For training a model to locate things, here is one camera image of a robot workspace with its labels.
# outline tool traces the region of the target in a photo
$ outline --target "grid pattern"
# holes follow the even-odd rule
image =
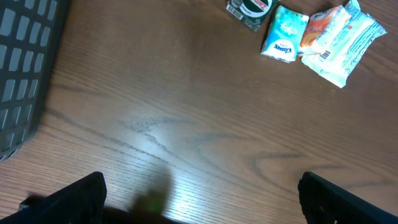
[[[0,1],[1,162],[29,131],[61,0]]]

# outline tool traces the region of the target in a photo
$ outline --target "packaged snack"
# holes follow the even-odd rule
[[[308,16],[279,6],[261,54],[287,63],[295,61],[308,19]]]
[[[257,31],[279,0],[228,0],[226,9]]]
[[[310,17],[298,55],[323,54],[343,29],[351,15],[343,6],[319,12]]]
[[[345,9],[351,19],[322,55],[307,55],[302,62],[336,86],[343,88],[355,66],[374,39],[386,30],[369,14],[361,12],[358,0],[350,0]]]

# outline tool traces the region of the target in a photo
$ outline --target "desk surface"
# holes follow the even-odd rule
[[[360,3],[389,33],[339,89],[261,56],[269,19],[253,32],[224,0],[73,1],[39,132],[0,164],[0,218],[96,170],[108,205],[166,186],[185,222],[305,223],[307,170],[398,215],[398,2]]]

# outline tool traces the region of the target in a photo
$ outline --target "black plastic basket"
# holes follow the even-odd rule
[[[0,162],[33,137],[68,0],[0,0]]]

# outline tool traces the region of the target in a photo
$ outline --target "black device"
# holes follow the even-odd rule
[[[398,223],[398,217],[312,172],[304,173],[298,192],[308,224]]]
[[[0,0],[0,162],[36,133],[69,0]]]
[[[99,224],[105,198],[104,176],[95,172],[48,197],[28,198],[0,224]]]

